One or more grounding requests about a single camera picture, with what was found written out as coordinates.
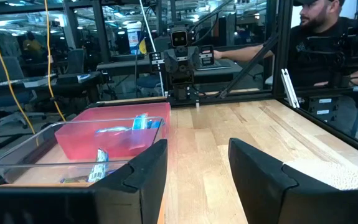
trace clear plastic bin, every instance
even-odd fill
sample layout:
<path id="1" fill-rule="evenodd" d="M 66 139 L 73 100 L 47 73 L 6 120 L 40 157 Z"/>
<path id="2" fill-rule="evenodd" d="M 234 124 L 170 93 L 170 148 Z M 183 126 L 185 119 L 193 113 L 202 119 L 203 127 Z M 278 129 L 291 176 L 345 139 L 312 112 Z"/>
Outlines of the clear plastic bin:
<path id="1" fill-rule="evenodd" d="M 163 138 L 163 119 L 145 120 L 153 126 L 133 130 L 134 118 L 52 124 L 4 153 L 0 174 L 8 184 L 87 182 L 94 166 L 105 164 L 108 175 Z M 108 153 L 107 162 L 96 162 L 98 149 Z"/>

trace desk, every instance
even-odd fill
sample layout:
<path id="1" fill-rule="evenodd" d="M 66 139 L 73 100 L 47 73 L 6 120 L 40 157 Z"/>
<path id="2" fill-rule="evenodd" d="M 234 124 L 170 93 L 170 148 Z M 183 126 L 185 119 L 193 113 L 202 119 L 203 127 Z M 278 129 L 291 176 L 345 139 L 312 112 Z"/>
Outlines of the desk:
<path id="1" fill-rule="evenodd" d="M 73 84 L 63 84 L 63 85 L 53 85 L 52 89 L 55 95 L 64 95 L 70 94 L 72 91 L 87 91 L 87 95 L 89 98 L 90 103 L 96 103 L 99 101 L 98 89 L 97 84 L 100 82 L 100 73 L 96 72 L 91 74 L 91 77 L 83 80 L 81 83 L 73 83 Z M 16 83 L 12 84 L 12 88 L 14 91 L 22 91 L 22 90 L 39 90 L 39 91 L 47 91 L 49 92 L 49 87 L 47 85 L 44 86 L 36 86 L 33 88 L 26 88 L 23 83 Z M 9 86 L 8 85 L 0 85 L 0 92 L 10 94 Z M 20 135 L 14 136 L 8 141 L 4 143 L 0 143 L 0 148 L 9 144 L 11 141 L 17 139 Z"/>
<path id="2" fill-rule="evenodd" d="M 64 96 L 66 94 L 70 94 L 73 91 L 87 91 L 87 95 L 89 98 L 90 103 L 95 103 L 99 100 L 98 97 L 98 90 L 97 90 L 97 84 L 101 83 L 100 79 L 100 72 L 92 72 L 90 74 L 90 77 L 82 80 L 78 83 L 64 83 L 64 84 L 52 84 L 52 89 L 54 95 L 57 96 Z M 22 82 L 20 83 L 12 83 L 12 89 L 14 91 L 19 90 L 38 90 L 38 91 L 49 91 L 48 85 L 42 85 L 42 86 L 35 86 L 26 88 Z M 9 92 L 9 86 L 8 85 L 0 85 L 0 92 L 6 93 Z"/>
<path id="3" fill-rule="evenodd" d="M 229 63 L 232 67 L 226 69 L 216 69 L 208 71 L 194 71 L 194 76 L 204 77 L 211 75 L 228 75 L 233 73 L 239 73 L 242 70 L 242 67 L 234 63 L 229 59 L 222 59 L 222 61 Z M 97 65 L 97 70 L 109 70 L 113 69 L 113 72 L 117 75 L 129 75 L 134 74 L 134 60 L 126 62 L 110 62 L 110 63 L 101 63 Z M 151 72 L 151 66 L 149 65 L 148 57 L 137 61 L 138 73 L 149 73 Z"/>
<path id="4" fill-rule="evenodd" d="M 228 163 L 240 138 L 282 161 L 314 159 L 358 167 L 358 150 L 276 100 L 171 111 L 166 223 L 246 223 Z"/>

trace man's hand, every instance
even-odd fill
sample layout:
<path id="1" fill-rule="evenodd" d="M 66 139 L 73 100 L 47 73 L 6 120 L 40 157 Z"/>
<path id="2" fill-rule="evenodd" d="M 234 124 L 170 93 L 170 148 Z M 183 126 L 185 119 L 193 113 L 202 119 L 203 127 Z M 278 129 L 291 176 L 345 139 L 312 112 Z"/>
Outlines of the man's hand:
<path id="1" fill-rule="evenodd" d="M 215 59 L 222 59 L 223 53 L 219 52 L 217 50 L 214 50 L 214 57 L 215 57 Z"/>
<path id="2" fill-rule="evenodd" d="M 314 84 L 314 86 L 324 86 L 324 85 L 327 85 L 328 82 L 321 82 L 321 83 L 316 83 Z"/>

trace man's beard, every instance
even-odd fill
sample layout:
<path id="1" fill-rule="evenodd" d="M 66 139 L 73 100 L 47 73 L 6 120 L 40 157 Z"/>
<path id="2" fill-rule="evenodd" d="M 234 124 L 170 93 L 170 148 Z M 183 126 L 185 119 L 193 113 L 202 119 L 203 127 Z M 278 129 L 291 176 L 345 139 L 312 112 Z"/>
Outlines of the man's beard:
<path id="1" fill-rule="evenodd" d="M 323 10 L 321 10 L 321 12 L 313 20 L 310 20 L 310 18 L 308 18 L 306 16 L 301 16 L 301 20 L 307 19 L 308 22 L 305 23 L 305 25 L 302 25 L 302 22 L 301 22 L 300 27 L 302 29 L 306 29 L 306 30 L 313 30 L 313 29 L 323 25 L 326 20 L 325 12 L 326 12 L 326 7 Z"/>

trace yellow cable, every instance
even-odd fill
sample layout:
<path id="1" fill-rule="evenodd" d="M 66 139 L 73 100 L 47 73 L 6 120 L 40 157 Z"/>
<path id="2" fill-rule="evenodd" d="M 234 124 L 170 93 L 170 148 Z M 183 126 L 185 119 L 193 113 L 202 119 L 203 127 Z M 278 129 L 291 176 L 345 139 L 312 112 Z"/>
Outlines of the yellow cable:
<path id="1" fill-rule="evenodd" d="M 50 68 L 51 68 L 52 54 L 51 54 L 51 50 L 50 50 L 50 24 L 49 24 L 49 9 L 47 7 L 47 0 L 44 0 L 44 6 L 45 6 L 45 9 L 46 9 L 46 21 L 47 21 L 47 25 L 46 25 L 47 26 L 47 51 L 49 53 L 49 55 L 47 56 L 48 57 L 47 79 L 49 81 L 50 94 L 52 95 L 52 98 L 54 99 L 54 93 L 53 93 L 52 85 L 51 85 L 51 82 L 50 82 Z M 57 111 L 59 112 L 62 120 L 66 121 L 65 118 L 64 118 L 64 115 L 61 113 L 60 107 L 57 104 L 57 102 L 55 101 L 55 99 L 54 99 L 54 105 L 55 105 Z"/>
<path id="2" fill-rule="evenodd" d="M 18 100 L 17 100 L 17 98 L 16 98 L 16 95 L 14 94 L 14 91 L 12 90 L 9 72 L 7 71 L 6 64 L 4 64 L 4 60 L 3 60 L 3 58 L 2 58 L 2 54 L 1 54 L 1 53 L 0 53 L 0 61 L 1 61 L 1 63 L 2 63 L 4 72 L 6 73 L 7 83 L 9 84 L 9 88 L 10 88 L 11 95 L 12 95 L 12 97 L 14 98 L 14 101 L 16 102 L 16 104 L 17 104 L 19 110 L 21 111 L 22 115 L 24 116 L 25 120 L 27 121 L 29 127 L 31 128 L 32 133 L 35 134 L 35 130 L 34 130 L 34 127 L 32 126 L 32 123 L 29 121 L 29 119 L 28 119 L 27 115 L 25 114 L 24 110 L 21 108 L 21 105 L 19 104 L 19 102 L 18 102 Z"/>

